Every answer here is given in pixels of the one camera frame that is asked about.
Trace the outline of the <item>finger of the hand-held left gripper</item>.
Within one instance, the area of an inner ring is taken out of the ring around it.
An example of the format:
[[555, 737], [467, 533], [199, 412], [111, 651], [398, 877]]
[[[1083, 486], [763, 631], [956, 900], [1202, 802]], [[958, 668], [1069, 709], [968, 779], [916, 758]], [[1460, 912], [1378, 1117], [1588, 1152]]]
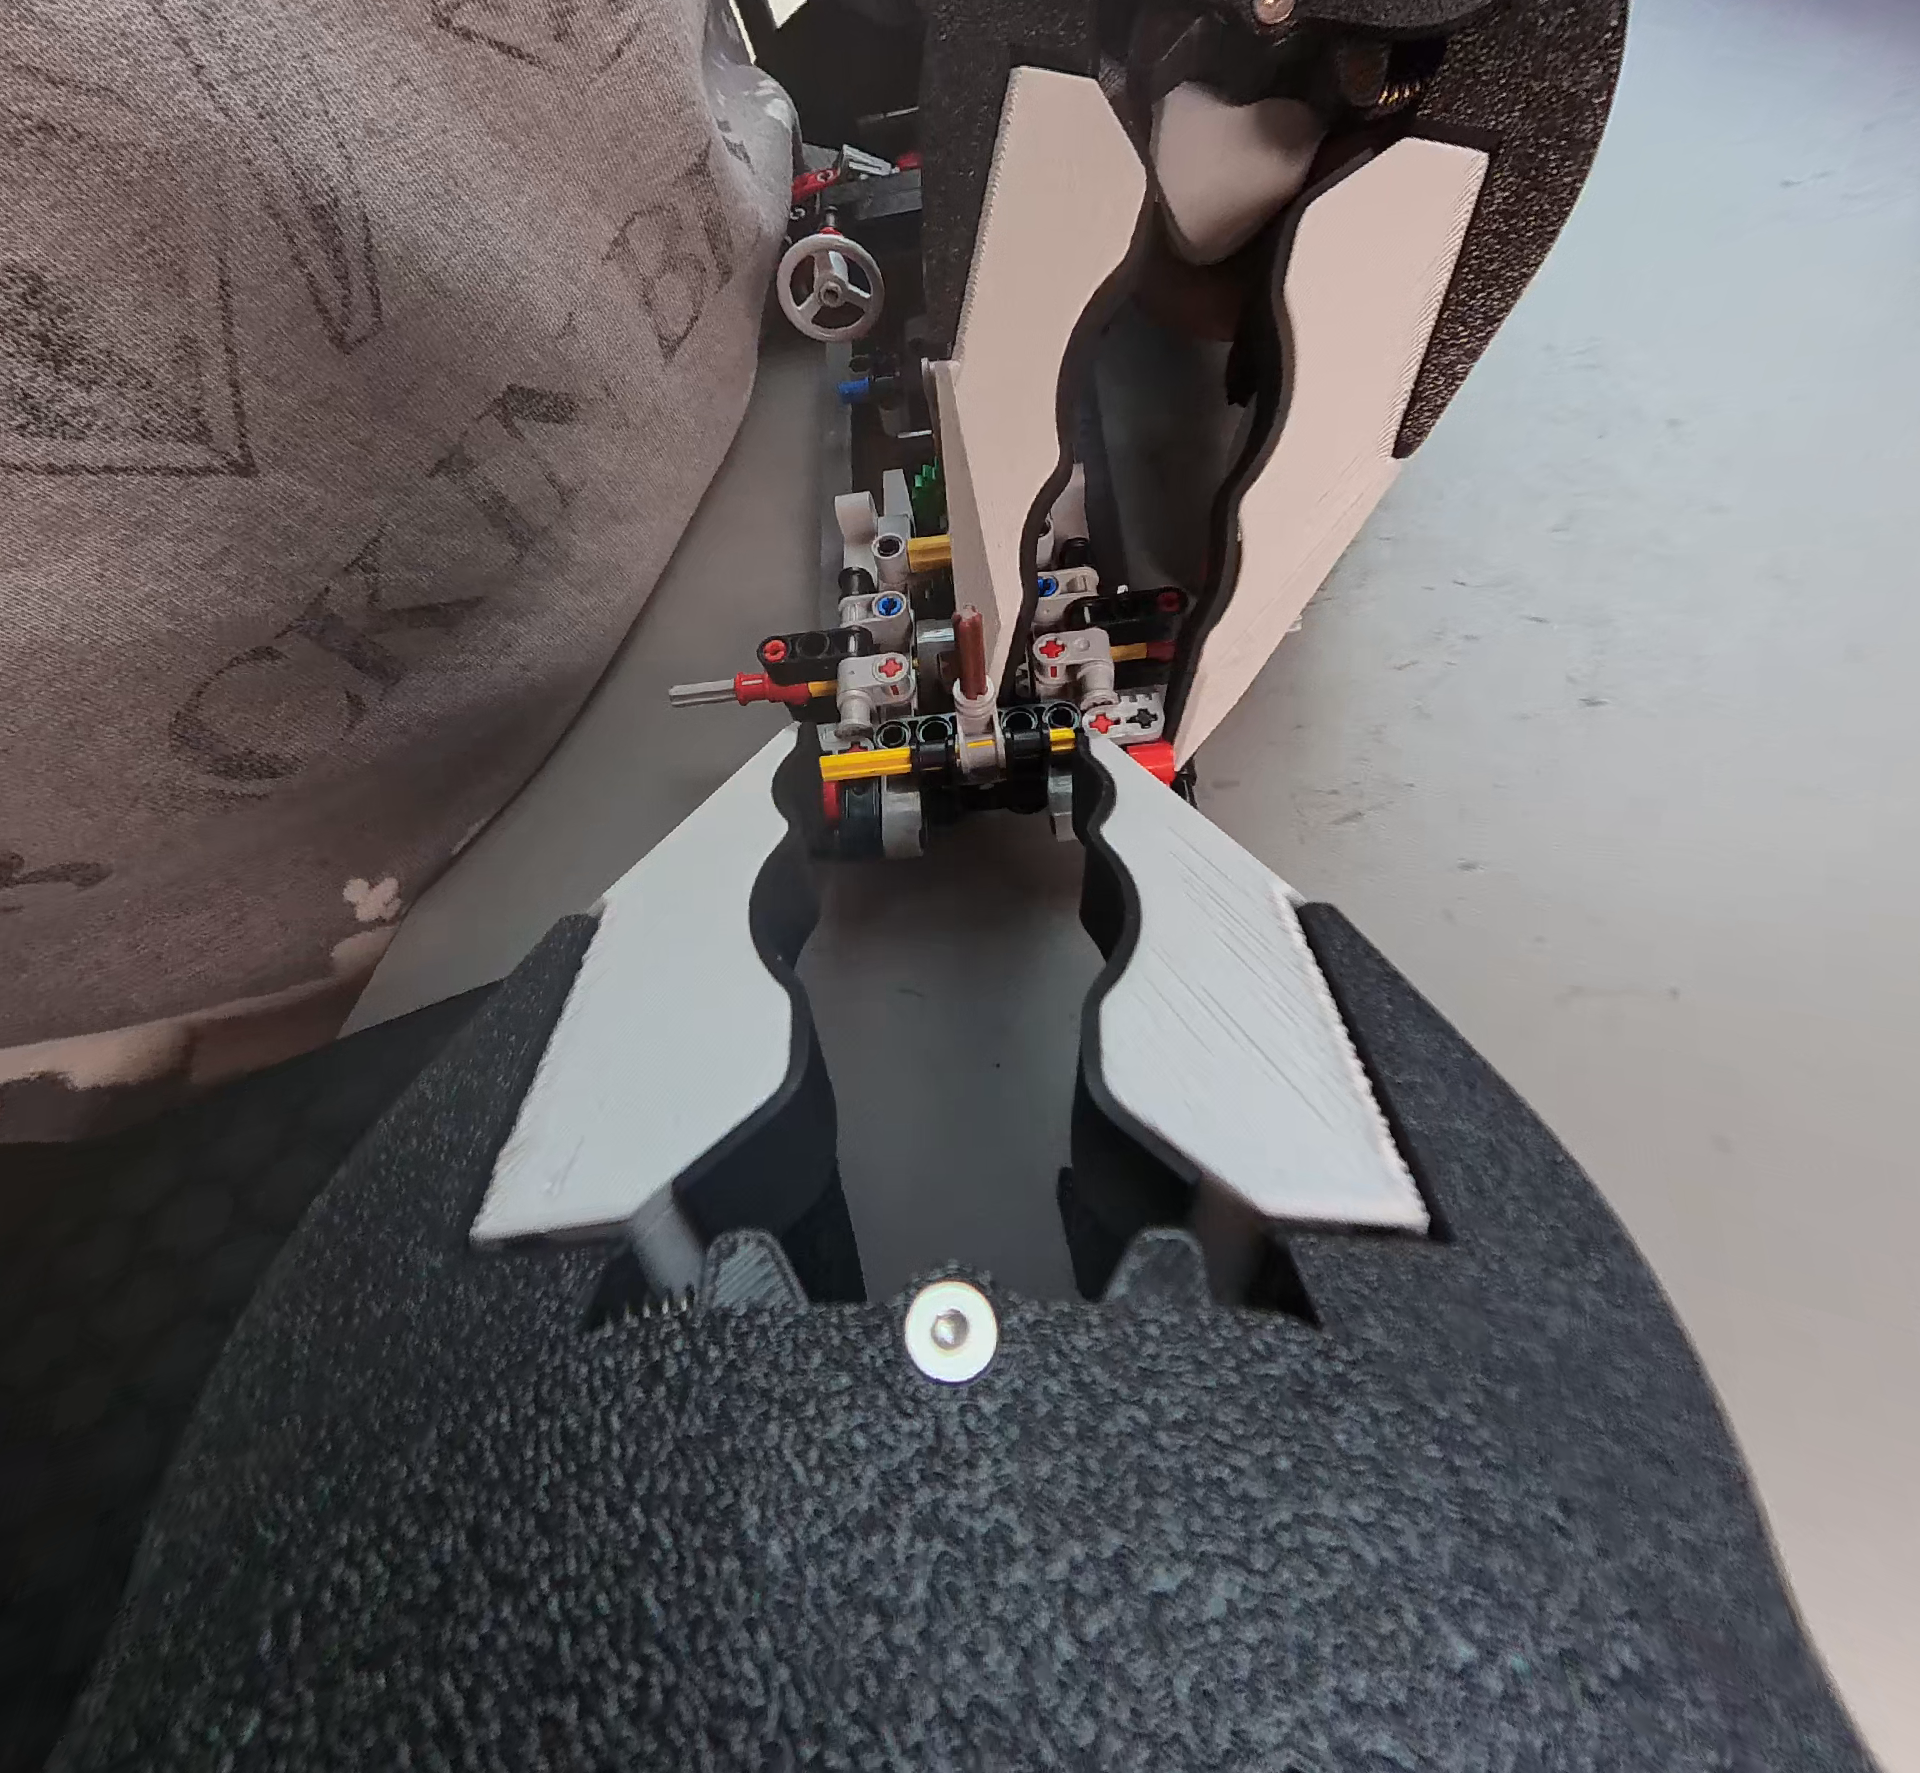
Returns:
[[1061, 382], [1099, 287], [1133, 251], [1145, 169], [1096, 80], [1015, 65], [953, 357], [933, 365], [953, 595], [1015, 637], [1035, 533], [1069, 481]]
[[1407, 396], [1489, 162], [1384, 149], [1296, 211], [1279, 274], [1283, 405], [1234, 497], [1237, 563], [1172, 720], [1179, 758], [1230, 717], [1395, 481]]

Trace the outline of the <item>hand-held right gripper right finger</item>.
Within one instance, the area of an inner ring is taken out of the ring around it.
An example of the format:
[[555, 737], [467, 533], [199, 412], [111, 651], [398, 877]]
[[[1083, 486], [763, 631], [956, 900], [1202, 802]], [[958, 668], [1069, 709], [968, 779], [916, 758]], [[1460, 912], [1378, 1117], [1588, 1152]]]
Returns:
[[1073, 1287], [1187, 1232], [1223, 1303], [1303, 1303], [1299, 1234], [1427, 1237], [1427, 1202], [1296, 893], [1141, 747], [1083, 730], [1079, 922], [1099, 952], [1069, 1133]]

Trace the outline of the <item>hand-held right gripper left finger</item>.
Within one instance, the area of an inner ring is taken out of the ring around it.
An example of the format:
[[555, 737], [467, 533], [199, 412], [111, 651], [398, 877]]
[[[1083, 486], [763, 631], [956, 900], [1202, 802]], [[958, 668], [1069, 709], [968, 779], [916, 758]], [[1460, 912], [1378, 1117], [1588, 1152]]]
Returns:
[[753, 1230], [828, 1299], [828, 1067], [798, 975], [814, 763], [811, 729], [775, 733], [599, 897], [478, 1248], [621, 1240], [680, 1291]]

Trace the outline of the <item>toy brick car chassis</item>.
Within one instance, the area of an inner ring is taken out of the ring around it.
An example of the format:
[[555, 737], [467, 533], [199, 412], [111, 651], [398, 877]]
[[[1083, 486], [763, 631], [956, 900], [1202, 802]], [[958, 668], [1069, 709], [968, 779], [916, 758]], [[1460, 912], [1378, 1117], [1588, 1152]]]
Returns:
[[838, 416], [824, 524], [825, 615], [761, 640], [753, 665], [670, 688], [677, 709], [781, 706], [811, 726], [828, 857], [916, 857], [930, 825], [982, 811], [1046, 814], [1073, 841], [1073, 758], [1109, 737], [1194, 795], [1166, 730], [1166, 681], [1189, 594], [1128, 569], [1096, 401], [1035, 545], [1035, 624], [997, 709], [968, 688], [948, 461], [920, 317], [920, 153], [804, 146], [776, 303], [832, 343]]

